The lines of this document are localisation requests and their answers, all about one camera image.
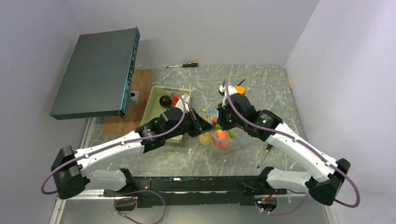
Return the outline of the peach toy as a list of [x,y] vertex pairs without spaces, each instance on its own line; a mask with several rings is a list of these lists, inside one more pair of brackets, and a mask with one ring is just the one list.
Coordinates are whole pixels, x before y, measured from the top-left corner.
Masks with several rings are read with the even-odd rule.
[[217,130],[213,134],[213,145],[221,150],[225,150],[229,146],[229,142],[231,141],[231,137],[227,131]]

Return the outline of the clear zip top bag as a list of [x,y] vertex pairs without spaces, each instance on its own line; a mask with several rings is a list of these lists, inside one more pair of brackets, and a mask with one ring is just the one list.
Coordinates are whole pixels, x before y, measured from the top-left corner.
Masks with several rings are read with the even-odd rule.
[[204,146],[209,146],[213,152],[227,154],[248,144],[234,132],[222,130],[221,125],[217,123],[219,116],[217,110],[202,109],[198,114],[214,126],[213,130],[198,136],[199,142]]

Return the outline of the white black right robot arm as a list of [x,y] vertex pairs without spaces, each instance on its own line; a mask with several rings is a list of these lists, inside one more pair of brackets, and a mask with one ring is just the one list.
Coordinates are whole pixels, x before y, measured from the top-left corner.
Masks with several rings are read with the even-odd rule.
[[290,189],[309,194],[323,205],[332,205],[345,181],[351,163],[335,159],[310,145],[269,110],[256,110],[248,98],[239,93],[227,97],[218,105],[217,123],[224,129],[241,128],[285,152],[305,169],[304,172],[283,171],[266,167],[259,175],[257,187],[264,194],[273,189]]

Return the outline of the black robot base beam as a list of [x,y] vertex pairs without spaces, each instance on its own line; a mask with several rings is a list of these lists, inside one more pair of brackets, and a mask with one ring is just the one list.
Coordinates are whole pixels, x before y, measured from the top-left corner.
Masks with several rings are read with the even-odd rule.
[[129,197],[138,208],[166,205],[239,204],[253,206],[256,199],[285,195],[285,189],[272,189],[255,175],[134,177],[135,188]]

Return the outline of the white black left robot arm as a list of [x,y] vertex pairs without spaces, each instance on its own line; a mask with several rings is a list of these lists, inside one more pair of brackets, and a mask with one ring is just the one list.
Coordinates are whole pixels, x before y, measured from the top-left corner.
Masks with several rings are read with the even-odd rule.
[[107,163],[120,160],[128,155],[143,154],[164,146],[167,139],[188,134],[197,137],[214,129],[212,122],[206,121],[193,109],[183,112],[172,107],[162,112],[158,118],[118,139],[95,147],[72,150],[62,148],[51,173],[56,185],[56,193],[61,199],[77,196],[84,190],[107,189],[130,195],[136,184],[130,171],[120,168],[116,171],[100,170]]

